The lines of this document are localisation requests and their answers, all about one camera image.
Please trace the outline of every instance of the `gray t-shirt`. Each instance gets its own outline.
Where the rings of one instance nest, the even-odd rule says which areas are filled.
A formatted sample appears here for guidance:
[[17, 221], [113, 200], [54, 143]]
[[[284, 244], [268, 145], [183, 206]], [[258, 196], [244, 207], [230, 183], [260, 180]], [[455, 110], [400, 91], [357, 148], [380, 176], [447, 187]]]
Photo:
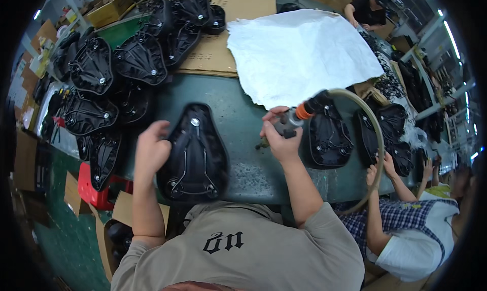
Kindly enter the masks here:
[[196, 205], [185, 232], [147, 250], [132, 242], [112, 291], [161, 290], [188, 280], [244, 290], [359, 290], [360, 250], [325, 202], [304, 229], [281, 224], [263, 205]]

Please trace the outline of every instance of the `air hose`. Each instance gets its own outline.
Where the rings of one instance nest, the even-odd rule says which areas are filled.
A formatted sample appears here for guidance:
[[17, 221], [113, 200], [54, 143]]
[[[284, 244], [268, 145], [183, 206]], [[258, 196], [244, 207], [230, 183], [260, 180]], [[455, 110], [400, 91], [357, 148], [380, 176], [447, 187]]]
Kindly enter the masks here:
[[385, 154], [384, 137], [382, 136], [382, 130], [380, 129], [379, 121], [375, 117], [375, 114], [372, 111], [372, 109], [370, 109], [367, 103], [364, 102], [358, 95], [346, 89], [326, 90], [321, 93], [318, 93], [315, 97], [309, 99], [308, 101], [298, 106], [298, 108], [296, 109], [296, 114], [301, 119], [308, 119], [309, 117], [311, 117], [312, 114], [314, 114], [314, 112], [317, 112], [318, 110], [320, 110], [320, 108], [322, 108], [323, 101], [326, 98], [336, 97], [336, 96], [344, 96], [353, 100], [365, 111], [365, 114], [367, 114], [369, 120], [371, 121], [374, 127], [375, 134], [377, 136], [377, 142], [379, 145], [379, 155], [378, 155], [379, 163], [377, 164], [377, 173], [375, 174], [374, 182], [372, 182], [372, 185], [368, 186], [367, 188], [367, 195], [363, 197], [362, 200], [359, 203], [357, 203], [354, 207], [346, 211], [335, 211], [335, 213], [337, 213], [338, 215], [346, 215], [358, 210], [362, 205], [364, 205], [367, 202], [367, 200], [369, 200], [372, 191], [375, 189], [377, 190], [379, 189], [380, 177], [382, 175], [382, 170], [384, 167], [384, 154]]

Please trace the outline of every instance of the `white plastic sheet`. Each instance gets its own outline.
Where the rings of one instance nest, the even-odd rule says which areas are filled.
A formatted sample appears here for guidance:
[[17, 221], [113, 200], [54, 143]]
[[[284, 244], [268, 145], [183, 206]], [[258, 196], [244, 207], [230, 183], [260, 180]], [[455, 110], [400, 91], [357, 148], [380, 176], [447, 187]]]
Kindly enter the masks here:
[[337, 14], [303, 9], [236, 20], [227, 29], [242, 89], [268, 110], [384, 73], [365, 40]]

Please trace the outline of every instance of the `worker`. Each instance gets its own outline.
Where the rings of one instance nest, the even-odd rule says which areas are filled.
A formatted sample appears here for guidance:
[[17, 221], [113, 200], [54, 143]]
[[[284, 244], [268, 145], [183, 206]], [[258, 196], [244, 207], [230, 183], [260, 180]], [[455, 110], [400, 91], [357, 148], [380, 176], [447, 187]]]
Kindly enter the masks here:
[[286, 109], [265, 115], [260, 135], [283, 168], [297, 228], [284, 226], [265, 205], [218, 201], [195, 205], [186, 230], [166, 241], [152, 180], [171, 152], [171, 143], [160, 139], [169, 122], [154, 122], [137, 142], [134, 237], [112, 291], [360, 289], [360, 250], [298, 156], [302, 128], [284, 139], [270, 122]]
[[[384, 170], [400, 201], [379, 199], [372, 191], [368, 209], [340, 219], [360, 247], [362, 256], [405, 282], [420, 280], [435, 271], [450, 256], [463, 230], [474, 198], [470, 178], [458, 179], [464, 189], [460, 213], [455, 199], [421, 195], [419, 200], [395, 172], [391, 155], [384, 157]], [[377, 173], [367, 169], [367, 185]]]
[[345, 6], [345, 17], [355, 28], [358, 25], [374, 31], [386, 25], [387, 0], [353, 0]]
[[[466, 180], [472, 174], [472, 170], [469, 167], [460, 166], [454, 171], [450, 171], [448, 173], [448, 176], [450, 176], [450, 186], [450, 184], [448, 183], [440, 182], [439, 170], [441, 156], [436, 156], [434, 162], [435, 165], [433, 165], [433, 161], [431, 160], [431, 158], [428, 158], [423, 164], [423, 179], [421, 181], [421, 184], [419, 185], [416, 198], [420, 199], [421, 197], [423, 197], [422, 199], [436, 199], [435, 197], [430, 196], [434, 195], [441, 198], [452, 198], [460, 202], [462, 197], [466, 194]], [[431, 187], [426, 188], [431, 174], [433, 174]]]

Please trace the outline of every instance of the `black print on t-shirt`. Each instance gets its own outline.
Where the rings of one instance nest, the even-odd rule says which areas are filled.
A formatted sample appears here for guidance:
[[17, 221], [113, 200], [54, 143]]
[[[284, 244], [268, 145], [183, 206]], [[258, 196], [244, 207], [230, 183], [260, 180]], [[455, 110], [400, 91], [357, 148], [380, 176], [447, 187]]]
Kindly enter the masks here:
[[[213, 236], [213, 238], [206, 240], [206, 245], [204, 246], [203, 251], [207, 251], [210, 254], [215, 253], [216, 251], [219, 251], [220, 250], [220, 242], [224, 238], [224, 237], [222, 237], [222, 235], [223, 235], [222, 232], [211, 234], [211, 236]], [[240, 249], [240, 247], [243, 245], [243, 243], [241, 241], [241, 235], [242, 235], [242, 232], [237, 232], [237, 233], [235, 233], [235, 235], [234, 234], [228, 234], [227, 236], [225, 236], [227, 238], [227, 246], [225, 247], [225, 249], [227, 251], [230, 251], [230, 249], [232, 247], [237, 247]], [[232, 245], [232, 240], [233, 240], [234, 236], [236, 237], [235, 238], [235, 245]], [[212, 245], [213, 240], [215, 241], [213, 249], [209, 250], [210, 245]]]

